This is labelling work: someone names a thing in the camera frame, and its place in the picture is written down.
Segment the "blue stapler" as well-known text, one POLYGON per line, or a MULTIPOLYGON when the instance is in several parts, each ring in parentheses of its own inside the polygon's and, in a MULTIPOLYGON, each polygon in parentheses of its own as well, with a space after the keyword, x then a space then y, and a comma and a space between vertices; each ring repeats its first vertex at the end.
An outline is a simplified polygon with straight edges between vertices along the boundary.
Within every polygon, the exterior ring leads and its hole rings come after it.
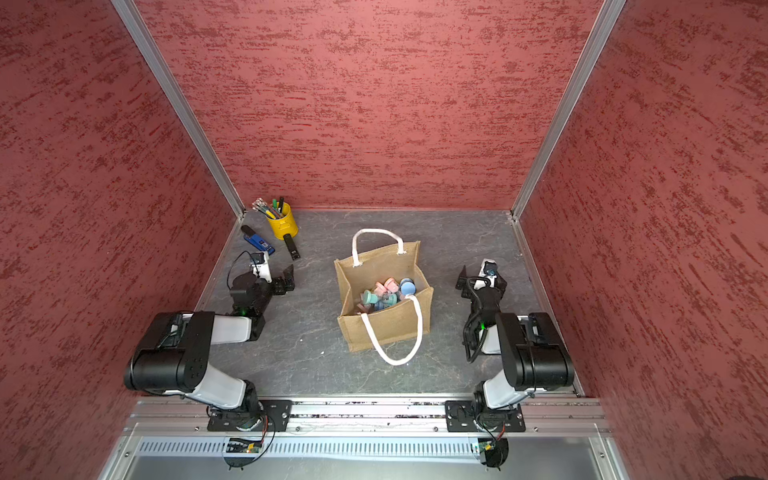
POLYGON ((244 240, 260 252, 264 252, 268 255, 275 253, 275 248, 267 242, 264 238, 258 235, 253 228, 248 225, 242 225, 240 230, 243 234, 244 240))

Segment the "black staple box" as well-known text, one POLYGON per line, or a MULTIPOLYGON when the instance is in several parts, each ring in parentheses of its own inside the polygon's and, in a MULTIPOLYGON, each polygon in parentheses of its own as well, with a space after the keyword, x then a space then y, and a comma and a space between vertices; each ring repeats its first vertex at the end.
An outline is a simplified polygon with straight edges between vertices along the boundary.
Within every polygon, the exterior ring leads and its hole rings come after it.
POLYGON ((301 258, 301 254, 299 253, 299 250, 297 248, 297 245, 295 243, 295 240, 291 234, 284 234, 283 235, 283 241, 288 249, 288 252, 291 256, 292 260, 298 260, 301 258))

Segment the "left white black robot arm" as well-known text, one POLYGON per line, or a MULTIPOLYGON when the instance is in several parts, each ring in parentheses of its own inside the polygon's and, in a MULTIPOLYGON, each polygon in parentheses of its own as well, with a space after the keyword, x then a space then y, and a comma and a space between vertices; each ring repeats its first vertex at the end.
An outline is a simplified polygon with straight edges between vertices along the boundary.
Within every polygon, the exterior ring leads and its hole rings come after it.
POLYGON ((233 281, 230 315, 212 311, 157 314, 126 367, 126 388, 205 405, 211 432, 286 431, 292 401, 260 399, 253 382, 212 366, 209 356, 213 345, 257 341, 272 297, 294 289, 293 266, 272 280, 252 272, 233 281))

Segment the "aluminium front rail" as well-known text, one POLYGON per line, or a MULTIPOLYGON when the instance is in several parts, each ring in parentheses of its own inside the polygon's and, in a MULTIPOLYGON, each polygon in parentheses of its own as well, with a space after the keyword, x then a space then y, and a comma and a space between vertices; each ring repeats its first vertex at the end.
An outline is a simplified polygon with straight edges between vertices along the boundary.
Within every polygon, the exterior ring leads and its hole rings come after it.
POLYGON ((535 440, 583 440, 600 479, 625 479, 613 432, 600 400, 573 394, 541 394, 520 406, 526 431, 502 435, 447 430, 444 404, 470 401, 467 395, 374 395, 267 397, 294 402, 284 432, 242 434, 209 432, 206 408, 188 400, 150 398, 137 403, 101 473, 125 479, 141 457, 328 458, 351 460, 481 459, 481 447, 507 441, 507 466, 521 471, 518 459, 535 440))

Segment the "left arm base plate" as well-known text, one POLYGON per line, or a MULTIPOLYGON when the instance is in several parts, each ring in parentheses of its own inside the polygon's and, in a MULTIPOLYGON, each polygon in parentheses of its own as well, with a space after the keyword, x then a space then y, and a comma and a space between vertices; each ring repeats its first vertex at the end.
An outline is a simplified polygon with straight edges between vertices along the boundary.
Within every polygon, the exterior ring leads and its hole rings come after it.
POLYGON ((291 416, 294 402, 287 399, 262 399, 256 402, 255 411, 244 407, 223 410, 208 407, 209 432, 235 432, 256 434, 259 432, 284 432, 291 416))

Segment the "pens in cup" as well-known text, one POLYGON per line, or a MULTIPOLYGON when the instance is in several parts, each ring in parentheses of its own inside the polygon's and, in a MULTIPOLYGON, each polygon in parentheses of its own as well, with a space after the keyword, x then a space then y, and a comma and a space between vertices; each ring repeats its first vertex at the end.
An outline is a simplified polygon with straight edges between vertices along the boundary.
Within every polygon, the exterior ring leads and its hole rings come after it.
POLYGON ((282 204, 276 200, 267 202, 263 198, 257 198, 252 203, 252 208, 271 220, 279 220, 285 217, 281 210, 282 204))

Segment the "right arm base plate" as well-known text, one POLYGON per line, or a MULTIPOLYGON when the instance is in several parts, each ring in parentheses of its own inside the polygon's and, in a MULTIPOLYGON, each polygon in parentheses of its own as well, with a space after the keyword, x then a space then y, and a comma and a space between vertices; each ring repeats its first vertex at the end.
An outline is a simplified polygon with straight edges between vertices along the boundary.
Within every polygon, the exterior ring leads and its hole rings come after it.
POLYGON ((457 432, 504 431, 521 433, 526 431, 525 420, 520 405, 490 409, 481 407, 472 401, 450 400, 444 404, 447 430, 457 432))

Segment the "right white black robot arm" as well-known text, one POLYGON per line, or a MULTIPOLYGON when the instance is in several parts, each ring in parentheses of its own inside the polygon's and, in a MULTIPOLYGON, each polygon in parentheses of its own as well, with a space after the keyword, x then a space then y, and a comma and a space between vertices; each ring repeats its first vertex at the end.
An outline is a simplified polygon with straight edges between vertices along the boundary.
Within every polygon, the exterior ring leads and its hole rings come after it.
POLYGON ((456 289, 470 301, 462 327, 465 358, 473 363, 480 356, 498 356, 501 370, 477 385, 472 400, 446 404, 451 431, 522 432, 524 400, 539 391, 571 387, 575 381, 572 359, 551 317, 544 312, 503 312, 506 288, 491 260, 483 262, 477 275, 463 269, 458 276, 456 289))

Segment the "yellow pen cup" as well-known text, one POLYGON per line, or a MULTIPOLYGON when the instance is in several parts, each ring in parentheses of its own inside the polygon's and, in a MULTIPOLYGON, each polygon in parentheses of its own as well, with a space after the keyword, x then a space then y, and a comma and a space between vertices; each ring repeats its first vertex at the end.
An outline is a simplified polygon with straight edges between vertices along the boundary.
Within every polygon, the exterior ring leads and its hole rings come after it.
POLYGON ((299 233, 299 227, 295 221, 291 206, 288 202, 283 203, 283 216, 279 219, 267 217, 273 235, 278 240, 283 240, 286 235, 295 238, 299 233))

